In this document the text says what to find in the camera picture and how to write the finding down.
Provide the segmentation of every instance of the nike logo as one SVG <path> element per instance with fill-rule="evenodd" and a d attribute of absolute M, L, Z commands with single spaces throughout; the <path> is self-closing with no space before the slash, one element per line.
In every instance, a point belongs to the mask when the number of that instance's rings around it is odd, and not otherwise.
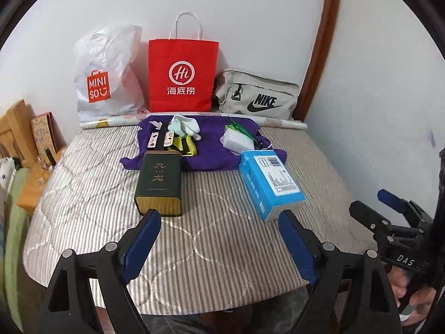
<path fill-rule="evenodd" d="M 256 112 L 262 112 L 263 110 L 272 109 L 272 108 L 279 108 L 280 105 L 274 105 L 275 101 L 277 100 L 276 97 L 271 97 L 266 94 L 258 94 L 255 100 L 252 100 L 247 109 L 249 112 L 256 113 Z"/>

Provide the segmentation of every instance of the purple towel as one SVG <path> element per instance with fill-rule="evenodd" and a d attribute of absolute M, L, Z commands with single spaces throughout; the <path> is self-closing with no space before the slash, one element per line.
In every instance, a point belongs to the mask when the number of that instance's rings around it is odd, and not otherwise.
<path fill-rule="evenodd" d="M 139 155 L 135 158 L 121 158 L 120 162 L 128 170 L 141 169 L 144 153 L 147 151 L 148 141 L 155 127 L 150 121 L 170 121 L 172 115 L 150 116 L 139 123 L 142 128 L 137 132 L 137 141 L 139 142 Z M 224 148 L 219 139 L 224 134 L 226 125 L 230 124 L 228 117 L 222 116 L 191 116 L 199 124 L 202 137 L 196 141 L 197 155 L 193 157 L 182 157 L 183 171 L 218 171 L 218 170 L 237 170 L 241 161 L 241 156 L 235 156 L 228 149 Z M 258 132 L 259 125 L 249 118 L 232 118 L 242 125 L 252 136 L 256 137 L 261 143 L 261 148 L 268 148 L 270 141 Z M 274 149 L 283 163 L 286 162 L 288 154 L 282 149 Z"/>

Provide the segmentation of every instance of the striped mattress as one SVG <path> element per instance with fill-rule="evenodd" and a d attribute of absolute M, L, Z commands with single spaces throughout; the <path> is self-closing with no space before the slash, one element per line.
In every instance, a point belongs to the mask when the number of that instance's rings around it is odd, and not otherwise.
<path fill-rule="evenodd" d="M 47 286 L 61 253 L 94 252 L 118 241 L 140 219 L 134 204 L 139 171 L 121 157 L 138 152 L 139 128 L 77 133 L 47 183 L 23 250 L 24 267 Z M 352 197 L 326 157 L 302 130 L 263 127 L 261 134 L 288 152 L 286 166 L 306 195 L 295 212 L 323 241 L 362 253 L 372 240 L 348 213 Z M 276 221 L 255 213 L 238 171 L 182 174 L 179 218 L 162 218 L 161 232 L 128 291 L 140 313 L 181 315 L 230 309 L 306 284 L 281 239 Z M 104 307 L 97 280 L 95 304 Z"/>

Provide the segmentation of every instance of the red paper bag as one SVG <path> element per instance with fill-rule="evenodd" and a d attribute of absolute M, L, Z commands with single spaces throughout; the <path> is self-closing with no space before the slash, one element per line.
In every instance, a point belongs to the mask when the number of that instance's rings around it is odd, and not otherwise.
<path fill-rule="evenodd" d="M 177 22 L 191 15 L 198 26 L 197 40 L 177 39 Z M 175 29 L 175 38 L 171 35 Z M 201 40 L 195 14 L 181 13 L 168 39 L 148 42 L 148 87 L 151 112 L 206 112 L 211 108 L 218 44 Z"/>

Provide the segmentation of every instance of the paper bag handle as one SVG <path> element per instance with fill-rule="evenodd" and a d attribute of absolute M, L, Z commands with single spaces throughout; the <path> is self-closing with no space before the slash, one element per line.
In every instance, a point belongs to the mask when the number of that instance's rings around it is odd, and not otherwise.
<path fill-rule="evenodd" d="M 193 12 L 190 12 L 190 11 L 184 11 L 178 15 L 178 17 L 176 18 L 176 21 L 174 22 L 174 24 L 170 30 L 170 34 L 168 35 L 169 40 L 172 38 L 171 34 L 173 33 L 173 29 L 175 30 L 173 39 L 177 39 L 177 22 L 184 15 L 190 15 L 190 16 L 194 17 L 194 19 L 196 20 L 196 26 L 197 26 L 197 39 L 201 40 L 201 33 L 202 33 L 201 24 L 199 23 L 197 16 Z"/>

